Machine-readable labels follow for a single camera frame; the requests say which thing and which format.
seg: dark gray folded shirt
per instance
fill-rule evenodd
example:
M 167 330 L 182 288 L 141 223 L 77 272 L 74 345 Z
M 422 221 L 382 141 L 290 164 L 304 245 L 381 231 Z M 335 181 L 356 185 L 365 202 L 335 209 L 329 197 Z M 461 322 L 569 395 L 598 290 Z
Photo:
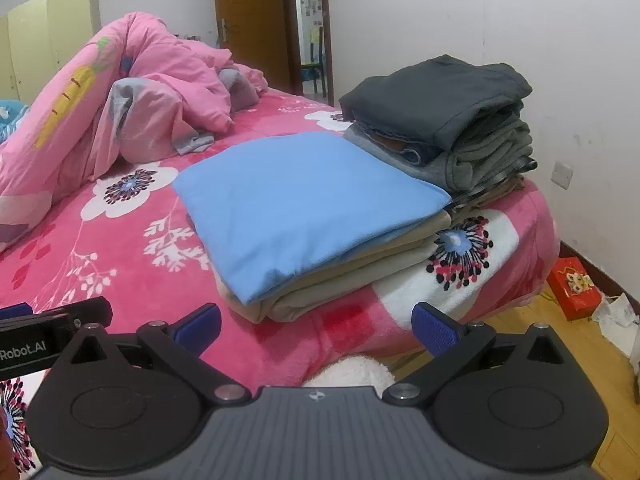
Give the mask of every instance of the dark gray folded shirt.
M 450 150 L 468 126 L 497 112 L 520 116 L 531 87 L 511 66 L 474 66 L 440 56 L 388 76 L 365 79 L 340 99 L 345 120 L 354 110 L 384 124 L 396 139 Z

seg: folded clothes stack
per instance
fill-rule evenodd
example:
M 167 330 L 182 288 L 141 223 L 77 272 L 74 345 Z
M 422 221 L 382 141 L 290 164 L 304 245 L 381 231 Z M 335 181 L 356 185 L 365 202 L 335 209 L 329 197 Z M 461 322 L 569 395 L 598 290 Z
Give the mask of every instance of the folded clothes stack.
M 354 124 L 344 138 L 406 174 L 449 192 L 462 208 L 509 192 L 534 170 L 520 119 L 531 87 L 504 63 L 440 56 L 365 79 L 340 99 Z
M 226 304 L 260 322 L 310 309 L 423 262 L 450 196 L 339 136 L 251 140 L 174 181 Z

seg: gray gripper base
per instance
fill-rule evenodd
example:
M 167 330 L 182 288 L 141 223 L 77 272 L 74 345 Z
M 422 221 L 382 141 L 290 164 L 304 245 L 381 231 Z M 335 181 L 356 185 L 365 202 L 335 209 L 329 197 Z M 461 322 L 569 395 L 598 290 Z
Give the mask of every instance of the gray gripper base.
M 50 468 L 37 478 L 84 477 Z M 117 478 L 594 480 L 599 476 L 586 466 L 546 476 L 492 469 L 441 440 L 419 410 L 389 406 L 373 388 L 365 387 L 265 388 L 248 406 L 214 412 L 200 436 L 167 462 Z

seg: wooden door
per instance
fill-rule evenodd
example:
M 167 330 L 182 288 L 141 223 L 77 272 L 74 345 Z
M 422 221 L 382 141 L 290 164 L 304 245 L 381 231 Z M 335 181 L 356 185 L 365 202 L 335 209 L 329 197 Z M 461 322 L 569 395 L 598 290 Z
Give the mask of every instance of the wooden door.
M 220 45 L 234 60 L 264 72 L 269 86 L 291 92 L 283 0 L 216 0 Z
M 98 0 L 47 0 L 47 16 L 59 70 L 100 30 Z
M 18 99 L 14 65 L 9 50 L 9 20 L 0 16 L 0 99 Z
M 9 11 L 9 44 L 20 101 L 32 104 L 57 72 L 53 61 L 47 0 L 29 0 Z

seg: power outlet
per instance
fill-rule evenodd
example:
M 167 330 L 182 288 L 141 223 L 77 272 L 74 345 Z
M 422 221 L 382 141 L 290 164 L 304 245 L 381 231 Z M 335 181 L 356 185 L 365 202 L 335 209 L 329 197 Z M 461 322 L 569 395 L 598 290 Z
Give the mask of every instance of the power outlet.
M 569 184 L 571 184 L 573 176 L 574 170 L 572 170 L 572 168 L 556 160 L 554 171 L 551 174 L 551 181 L 553 183 L 558 184 L 558 186 L 564 189 L 569 189 Z

